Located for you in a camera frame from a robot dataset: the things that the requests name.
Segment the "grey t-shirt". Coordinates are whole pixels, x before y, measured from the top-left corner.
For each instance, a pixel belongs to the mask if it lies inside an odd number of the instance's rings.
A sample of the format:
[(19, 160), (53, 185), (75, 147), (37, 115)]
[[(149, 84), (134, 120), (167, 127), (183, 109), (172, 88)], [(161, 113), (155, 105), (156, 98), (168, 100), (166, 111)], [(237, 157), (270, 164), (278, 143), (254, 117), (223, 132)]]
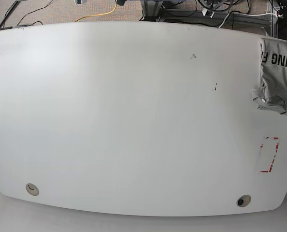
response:
[(252, 100), (260, 110), (287, 115), (287, 41), (261, 40), (259, 86)]

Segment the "red tape rectangle marking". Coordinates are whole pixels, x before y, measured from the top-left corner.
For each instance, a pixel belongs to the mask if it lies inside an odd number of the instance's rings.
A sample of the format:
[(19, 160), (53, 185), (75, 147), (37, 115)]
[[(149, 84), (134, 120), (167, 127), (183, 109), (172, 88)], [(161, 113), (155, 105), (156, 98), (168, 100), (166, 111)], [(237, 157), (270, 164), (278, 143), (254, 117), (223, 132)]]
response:
[(260, 149), (258, 160), (258, 171), (260, 173), (270, 173), (278, 152), (279, 137), (264, 137)]

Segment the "aluminium frame stand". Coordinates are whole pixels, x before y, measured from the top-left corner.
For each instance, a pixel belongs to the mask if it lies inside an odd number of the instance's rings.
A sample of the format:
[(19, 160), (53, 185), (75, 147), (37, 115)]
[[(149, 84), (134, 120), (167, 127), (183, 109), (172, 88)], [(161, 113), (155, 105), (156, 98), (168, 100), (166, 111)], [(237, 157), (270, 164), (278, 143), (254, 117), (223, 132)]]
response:
[(163, 0), (141, 0), (144, 21), (156, 21), (163, 2)]

